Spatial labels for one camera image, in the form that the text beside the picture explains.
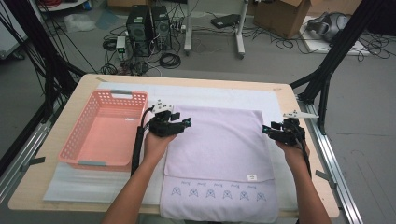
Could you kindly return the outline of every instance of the person's left arm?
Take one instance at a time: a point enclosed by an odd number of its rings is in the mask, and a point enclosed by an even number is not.
[[[148,133],[145,139],[145,156],[134,174],[108,208],[102,223],[135,224],[149,180],[165,150],[176,136],[158,137]]]

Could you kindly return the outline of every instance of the towel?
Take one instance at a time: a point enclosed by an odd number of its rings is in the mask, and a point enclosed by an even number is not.
[[[161,215],[273,222],[278,205],[262,112],[174,105],[192,126],[169,144]]]

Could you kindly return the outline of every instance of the forearm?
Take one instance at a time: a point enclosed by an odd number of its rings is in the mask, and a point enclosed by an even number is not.
[[[306,167],[293,172],[293,176],[297,191],[300,223],[331,223]]]
[[[155,165],[143,163],[108,208],[102,223],[135,224]]]

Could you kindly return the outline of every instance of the towel tag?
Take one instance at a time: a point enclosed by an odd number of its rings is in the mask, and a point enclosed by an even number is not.
[[[247,181],[257,181],[257,175],[247,175]]]

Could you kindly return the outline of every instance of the white desk leg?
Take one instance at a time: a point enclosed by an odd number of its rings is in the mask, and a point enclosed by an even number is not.
[[[244,29],[245,17],[248,11],[248,0],[244,0],[244,5],[242,6],[241,20],[239,21],[239,26],[235,30],[236,44],[238,46],[238,54],[243,59],[245,57],[245,47],[244,40],[242,39],[242,31]]]
[[[192,6],[195,6],[197,0],[187,0],[187,24],[186,24],[186,36],[184,40],[184,52],[187,56],[190,55],[191,51],[191,38],[192,38],[192,25],[191,25],[191,11]]]

